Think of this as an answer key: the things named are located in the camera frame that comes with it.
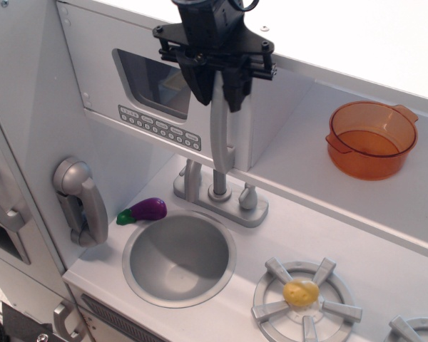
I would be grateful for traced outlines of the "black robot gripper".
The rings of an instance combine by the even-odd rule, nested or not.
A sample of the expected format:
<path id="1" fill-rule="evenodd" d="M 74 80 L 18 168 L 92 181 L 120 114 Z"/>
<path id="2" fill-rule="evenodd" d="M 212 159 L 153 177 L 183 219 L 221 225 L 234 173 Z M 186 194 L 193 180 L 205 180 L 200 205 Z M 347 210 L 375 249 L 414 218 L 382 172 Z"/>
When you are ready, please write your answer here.
<path id="1" fill-rule="evenodd" d="M 245 58 L 241 68 L 221 72 L 223 96 L 231 113 L 238 112 L 250 95 L 252 78 L 271 80 L 276 74 L 272 62 L 274 43 L 253 33 L 244 22 L 245 14 L 255 9 L 258 1 L 247 6 L 243 1 L 174 1 L 179 24 L 159 25 L 153 36 L 160 41 L 163 60 L 174 61 L 175 49 L 187 49 L 195 56 L 177 53 L 185 82 L 203 105 L 212 100 L 215 71 L 208 65 L 232 66 Z"/>

